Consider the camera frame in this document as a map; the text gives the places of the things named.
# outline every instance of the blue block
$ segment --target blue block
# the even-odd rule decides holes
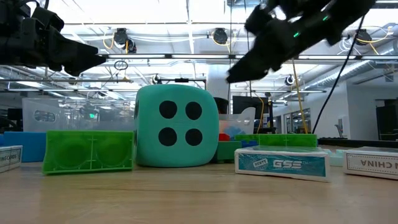
[[[242,140],[242,148],[244,147],[253,147],[253,146],[258,146],[259,144],[257,143],[256,140],[252,140],[247,142],[246,140]]]
[[[45,133],[4,133],[5,146],[23,146],[22,162],[43,162],[45,154]]]

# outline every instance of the green plastic block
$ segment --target green plastic block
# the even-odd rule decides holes
[[[260,146],[286,146],[287,134],[260,134]]]
[[[259,136],[260,136],[259,134],[237,134],[237,135],[235,135],[234,139],[237,141],[249,142],[249,141],[255,140],[258,142]]]
[[[260,134],[261,146],[317,146],[316,134]]]
[[[316,134],[288,134],[287,146],[308,146],[317,147],[318,139]]]
[[[133,168],[132,132],[48,131],[43,173]]]
[[[235,150],[242,148],[240,141],[219,141],[212,161],[217,163],[233,162]]]

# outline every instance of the black cable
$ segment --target black cable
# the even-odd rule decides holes
[[[50,0],[45,0],[45,3],[44,3],[44,8],[45,9],[49,8],[49,3],[50,3]]]
[[[232,59],[231,59],[231,53],[232,53],[232,6],[234,5],[234,2],[231,1],[231,14],[229,15],[230,17],[230,22],[229,22],[229,69],[231,69],[231,65],[232,65]],[[228,96],[227,96],[227,100],[228,100],[228,109],[229,109],[229,104],[231,103],[231,98],[230,96],[230,91],[231,91],[231,84],[228,84]]]
[[[246,13],[246,0],[244,0],[244,13]],[[248,51],[250,50],[250,44],[249,44],[249,31],[246,31],[246,37],[248,38]],[[249,81],[249,89],[250,89],[250,97],[251,96],[251,80]]]
[[[314,125],[314,127],[313,127],[312,134],[315,133],[315,130],[316,130],[317,126],[318,126],[318,122],[319,122],[319,119],[321,118],[322,112],[323,112],[323,110],[325,109],[325,106],[326,106],[326,104],[328,103],[331,94],[333,93],[333,91],[334,91],[335,88],[336,88],[336,85],[337,85],[337,83],[338,83],[338,80],[340,79],[340,75],[343,73],[343,70],[344,70],[345,66],[347,65],[349,56],[351,55],[351,53],[352,53],[352,51],[353,51],[353,49],[354,49],[354,45],[355,45],[356,39],[358,38],[359,30],[360,30],[361,27],[362,27],[362,23],[363,23],[364,18],[365,18],[365,16],[362,17],[361,22],[359,23],[358,30],[357,30],[357,32],[355,33],[354,40],[353,40],[353,43],[351,44],[351,47],[349,48],[349,51],[348,51],[346,60],[344,61],[343,65],[341,66],[340,72],[338,73],[337,78],[336,78],[336,81],[335,81],[335,83],[333,84],[333,87],[332,87],[331,90],[330,90],[330,93],[329,93],[329,95],[328,95],[328,98],[326,98],[326,101],[324,102],[324,104],[323,104],[323,106],[322,106],[322,108],[321,108],[321,110],[320,110],[320,112],[319,112],[319,114],[318,114],[318,118],[317,118],[317,121],[315,122],[315,125]]]

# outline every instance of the wooden table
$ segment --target wooden table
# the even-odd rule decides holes
[[[0,223],[398,223],[398,181],[332,182],[234,173],[233,164],[43,176],[0,174]]]

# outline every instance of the white box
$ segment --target white box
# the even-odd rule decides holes
[[[235,173],[330,181],[329,155],[325,151],[264,151],[261,148],[237,149]]]
[[[0,173],[21,165],[22,146],[0,147]]]
[[[398,180],[398,149],[361,147],[344,152],[343,171]]]

